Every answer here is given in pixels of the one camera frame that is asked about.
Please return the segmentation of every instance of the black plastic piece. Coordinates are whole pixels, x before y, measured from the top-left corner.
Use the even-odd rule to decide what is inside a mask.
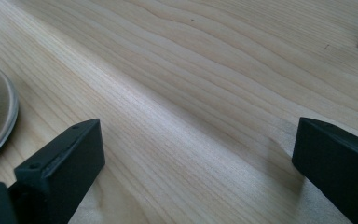
[[[301,118],[292,162],[350,221],[358,223],[357,136]]]
[[[70,127],[15,168],[8,191],[0,184],[0,217],[11,210],[17,219],[1,223],[68,223],[103,166],[100,121]]]

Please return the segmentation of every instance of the wood grain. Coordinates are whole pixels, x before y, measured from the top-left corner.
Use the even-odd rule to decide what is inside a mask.
[[[2,0],[20,96],[0,181],[100,118],[72,223],[349,223],[291,164],[299,117],[358,135],[358,1]]]

